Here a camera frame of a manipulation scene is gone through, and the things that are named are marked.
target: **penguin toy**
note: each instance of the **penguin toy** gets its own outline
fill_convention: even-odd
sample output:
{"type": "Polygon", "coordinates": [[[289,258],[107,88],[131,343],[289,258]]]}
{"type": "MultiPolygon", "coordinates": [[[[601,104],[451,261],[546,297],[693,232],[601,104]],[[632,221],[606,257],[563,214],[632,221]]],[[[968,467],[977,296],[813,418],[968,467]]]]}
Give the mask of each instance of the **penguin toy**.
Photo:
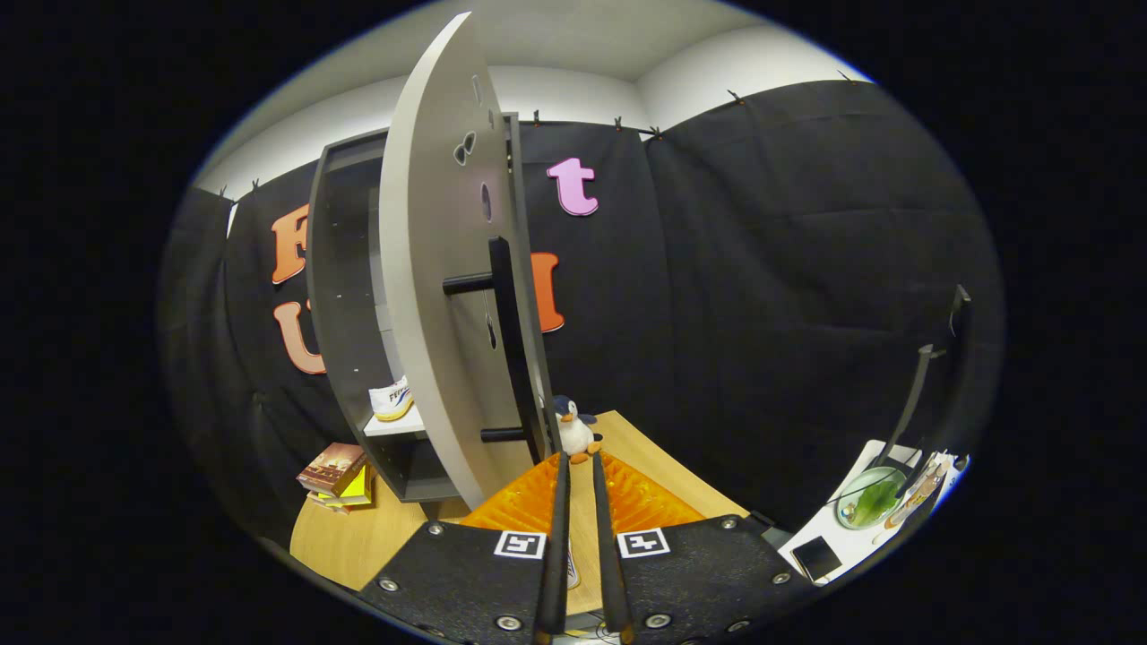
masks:
{"type": "Polygon", "coordinates": [[[590,423],[596,423],[593,414],[578,414],[577,404],[568,396],[554,397],[554,413],[557,417],[557,434],[562,440],[562,450],[570,456],[570,464],[580,464],[601,449],[601,435],[590,429],[590,423]]]}

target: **pink letter t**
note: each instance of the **pink letter t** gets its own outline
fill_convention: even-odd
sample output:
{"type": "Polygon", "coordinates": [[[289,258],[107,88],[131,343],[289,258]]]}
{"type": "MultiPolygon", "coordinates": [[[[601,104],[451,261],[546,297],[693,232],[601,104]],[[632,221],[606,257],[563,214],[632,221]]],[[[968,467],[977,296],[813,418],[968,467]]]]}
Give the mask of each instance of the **pink letter t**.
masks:
{"type": "Polygon", "coordinates": [[[546,170],[546,176],[557,178],[557,202],[562,210],[579,217],[598,210],[598,199],[587,199],[582,186],[583,179],[593,179],[593,170],[582,168],[580,160],[570,157],[546,170]]]}

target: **bowl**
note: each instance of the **bowl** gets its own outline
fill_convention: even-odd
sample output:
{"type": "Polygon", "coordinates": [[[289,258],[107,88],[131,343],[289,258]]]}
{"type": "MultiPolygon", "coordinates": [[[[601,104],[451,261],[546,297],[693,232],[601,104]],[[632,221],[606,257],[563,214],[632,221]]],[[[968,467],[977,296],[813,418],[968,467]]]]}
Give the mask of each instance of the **bowl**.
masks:
{"type": "Polygon", "coordinates": [[[872,528],[884,521],[900,504],[896,491],[907,477],[891,466],[869,468],[859,475],[836,500],[836,521],[852,530],[872,528]]]}

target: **sneaker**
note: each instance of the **sneaker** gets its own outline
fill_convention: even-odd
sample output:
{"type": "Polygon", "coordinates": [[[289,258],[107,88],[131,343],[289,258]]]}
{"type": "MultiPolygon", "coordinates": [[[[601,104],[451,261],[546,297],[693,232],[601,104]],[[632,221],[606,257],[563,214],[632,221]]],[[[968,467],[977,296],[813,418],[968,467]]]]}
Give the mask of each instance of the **sneaker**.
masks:
{"type": "Polygon", "coordinates": [[[397,383],[377,390],[369,390],[370,407],[374,409],[374,417],[380,421],[397,421],[401,419],[414,404],[411,396],[411,387],[406,384],[404,374],[397,383]]]}

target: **cabinet door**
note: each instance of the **cabinet door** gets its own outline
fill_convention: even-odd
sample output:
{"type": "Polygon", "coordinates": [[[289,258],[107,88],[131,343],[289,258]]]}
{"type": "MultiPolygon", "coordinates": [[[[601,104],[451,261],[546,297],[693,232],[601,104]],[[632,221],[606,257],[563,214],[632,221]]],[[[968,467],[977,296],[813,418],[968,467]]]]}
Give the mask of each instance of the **cabinet door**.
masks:
{"type": "MultiPolygon", "coordinates": [[[[496,467],[481,430],[523,423],[493,290],[446,296],[442,285],[491,271],[489,240],[496,235],[509,242],[513,255],[535,413],[544,419],[549,410],[529,239],[507,168],[508,125],[474,22],[469,13],[454,17],[411,72],[390,125],[379,207],[398,353],[427,436],[471,508],[508,483],[505,473],[515,469],[496,467]]],[[[543,427],[546,421],[553,420],[543,427]]],[[[530,466],[524,443],[521,454],[524,469],[530,466]]]]}

